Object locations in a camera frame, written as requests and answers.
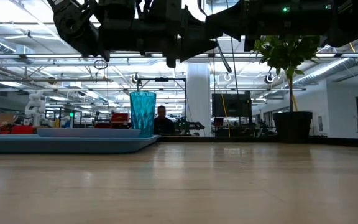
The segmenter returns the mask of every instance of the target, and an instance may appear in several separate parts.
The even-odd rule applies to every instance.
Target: desk
[[[0,155],[0,223],[358,223],[358,148],[161,142]]]

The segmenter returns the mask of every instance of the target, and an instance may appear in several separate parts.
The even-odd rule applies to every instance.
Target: screen
[[[251,112],[250,94],[212,94],[212,116],[213,117],[250,117]]]

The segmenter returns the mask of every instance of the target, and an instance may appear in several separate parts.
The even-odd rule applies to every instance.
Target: potted plant
[[[293,77],[304,75],[298,69],[305,60],[313,61],[319,47],[319,36],[265,36],[255,41],[254,51],[262,54],[261,63],[285,72],[290,89],[290,112],[273,114],[279,138],[283,142],[305,142],[309,136],[312,112],[293,111]]]

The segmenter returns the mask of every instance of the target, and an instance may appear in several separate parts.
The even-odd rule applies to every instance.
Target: white pillar
[[[211,90],[210,73],[207,63],[189,63],[187,68],[187,109],[188,121],[199,121],[204,130],[197,132],[200,136],[211,135]]]

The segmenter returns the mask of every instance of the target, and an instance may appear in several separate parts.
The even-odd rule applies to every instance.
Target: man
[[[175,125],[166,118],[167,111],[164,106],[157,108],[158,116],[154,119],[154,134],[173,135],[175,134]]]

